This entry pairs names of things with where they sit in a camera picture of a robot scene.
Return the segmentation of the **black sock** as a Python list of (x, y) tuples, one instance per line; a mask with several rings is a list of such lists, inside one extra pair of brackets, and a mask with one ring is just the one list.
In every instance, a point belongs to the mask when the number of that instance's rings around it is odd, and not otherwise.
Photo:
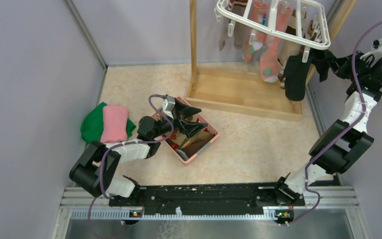
[(303, 62), (302, 58), (302, 55), (290, 56), (283, 73), (285, 77), (285, 95), (289, 100), (295, 102), (304, 99), (305, 82), (312, 62), (312, 56), (308, 57), (307, 62)]
[(317, 73), (319, 74), (319, 82), (324, 82), (328, 78), (328, 74), (325, 73), (325, 54), (333, 54), (330, 50), (317, 50), (313, 49), (310, 52), (312, 56), (312, 64), (315, 66)]

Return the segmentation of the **tan brown striped sock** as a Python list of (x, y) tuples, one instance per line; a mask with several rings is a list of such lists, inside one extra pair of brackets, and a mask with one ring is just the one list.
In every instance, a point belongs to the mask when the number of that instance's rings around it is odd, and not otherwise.
[(305, 33), (305, 38), (314, 42), (321, 41), (320, 21), (317, 15), (315, 15), (314, 19), (310, 21), (309, 26)]

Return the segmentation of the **white clip hanger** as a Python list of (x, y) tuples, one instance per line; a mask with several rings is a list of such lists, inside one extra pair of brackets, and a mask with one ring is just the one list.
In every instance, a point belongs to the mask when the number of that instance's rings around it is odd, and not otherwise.
[[(317, 36), (307, 39), (302, 19), (307, 9), (314, 12)], [(228, 20), (227, 35), (232, 37), (237, 25), (246, 28), (244, 39), (249, 50), (268, 46), (275, 39), (286, 40), (304, 48), (303, 62), (311, 49), (326, 50), (331, 45), (324, 6), (315, 0), (219, 0), (214, 8), (217, 21)]]

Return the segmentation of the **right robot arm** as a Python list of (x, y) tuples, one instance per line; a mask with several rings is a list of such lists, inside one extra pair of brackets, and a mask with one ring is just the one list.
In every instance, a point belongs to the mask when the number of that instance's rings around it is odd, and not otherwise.
[(325, 175), (346, 172), (366, 151), (374, 139), (367, 133), (372, 109), (381, 99), (382, 57), (335, 57), (330, 51), (316, 51), (311, 62), (320, 80), (327, 78), (327, 70), (341, 79), (351, 80), (346, 90), (345, 110), (317, 140), (309, 151), (311, 160), (297, 172), (281, 177), (272, 191), (272, 200), (278, 205), (297, 201), (306, 187)]

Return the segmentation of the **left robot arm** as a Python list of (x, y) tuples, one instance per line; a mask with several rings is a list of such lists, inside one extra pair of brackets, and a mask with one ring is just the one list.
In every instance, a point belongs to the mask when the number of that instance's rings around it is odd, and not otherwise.
[(128, 206), (139, 201), (139, 185), (127, 176), (116, 176), (118, 165), (156, 154), (161, 142), (174, 132), (193, 137), (207, 128), (204, 122), (190, 121), (201, 109), (181, 103), (178, 99), (164, 99), (164, 105), (154, 117), (144, 116), (138, 124), (136, 139), (119, 143), (90, 143), (69, 172), (69, 178), (94, 197), (112, 199), (120, 196)]

